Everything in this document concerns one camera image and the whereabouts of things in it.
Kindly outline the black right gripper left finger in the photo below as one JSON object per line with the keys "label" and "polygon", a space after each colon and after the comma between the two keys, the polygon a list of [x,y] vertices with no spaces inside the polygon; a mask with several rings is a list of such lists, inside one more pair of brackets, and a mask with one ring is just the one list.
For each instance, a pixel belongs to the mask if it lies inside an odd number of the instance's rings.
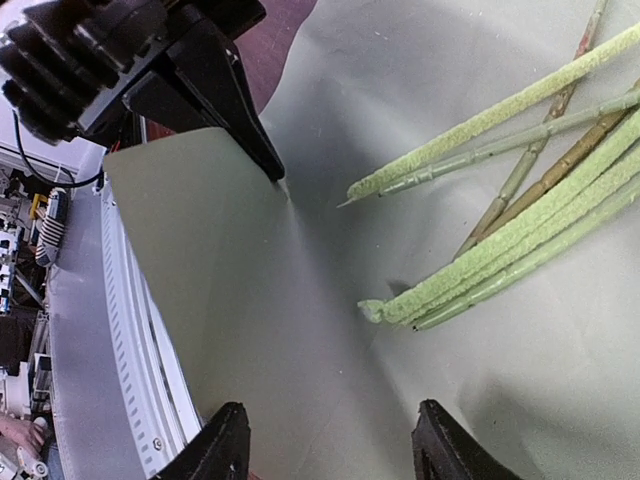
{"label": "black right gripper left finger", "polygon": [[250,426],[242,403],[225,403],[188,445],[152,479],[249,478]]}

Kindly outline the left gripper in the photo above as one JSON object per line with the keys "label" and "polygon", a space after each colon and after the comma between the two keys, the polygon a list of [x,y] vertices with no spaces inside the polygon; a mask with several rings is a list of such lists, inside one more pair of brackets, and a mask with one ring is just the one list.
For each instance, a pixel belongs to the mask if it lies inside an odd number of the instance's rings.
{"label": "left gripper", "polygon": [[47,1],[1,49],[2,91],[50,144],[115,142],[136,113],[176,133],[221,127],[272,181],[284,166],[259,120],[236,40],[258,1]]}

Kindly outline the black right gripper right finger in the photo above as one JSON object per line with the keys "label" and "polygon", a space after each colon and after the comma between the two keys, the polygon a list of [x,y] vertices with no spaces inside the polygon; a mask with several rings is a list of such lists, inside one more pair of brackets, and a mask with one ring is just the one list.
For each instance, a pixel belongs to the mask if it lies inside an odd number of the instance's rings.
{"label": "black right gripper right finger", "polygon": [[520,480],[434,399],[423,400],[411,433],[415,478]]}

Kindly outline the green wrapping paper sheet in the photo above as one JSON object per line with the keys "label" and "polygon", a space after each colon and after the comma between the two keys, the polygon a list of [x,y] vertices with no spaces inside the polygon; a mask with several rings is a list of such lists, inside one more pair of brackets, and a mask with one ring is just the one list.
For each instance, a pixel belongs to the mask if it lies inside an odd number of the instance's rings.
{"label": "green wrapping paper sheet", "polygon": [[368,322],[447,265],[518,152],[387,198],[347,188],[574,55],[590,1],[321,1],[261,119],[277,188],[218,130],[106,161],[203,416],[242,402],[265,479],[410,479],[438,400],[526,479],[639,475],[639,208],[432,329]]}

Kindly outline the yellow fake flower stem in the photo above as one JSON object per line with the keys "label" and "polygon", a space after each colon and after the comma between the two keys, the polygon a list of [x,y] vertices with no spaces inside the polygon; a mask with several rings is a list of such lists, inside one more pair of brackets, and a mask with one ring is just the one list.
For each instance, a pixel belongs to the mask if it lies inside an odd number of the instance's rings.
{"label": "yellow fake flower stem", "polygon": [[631,115],[572,173],[478,245],[391,300],[363,300],[373,323],[425,330],[492,297],[634,202],[639,116]]}

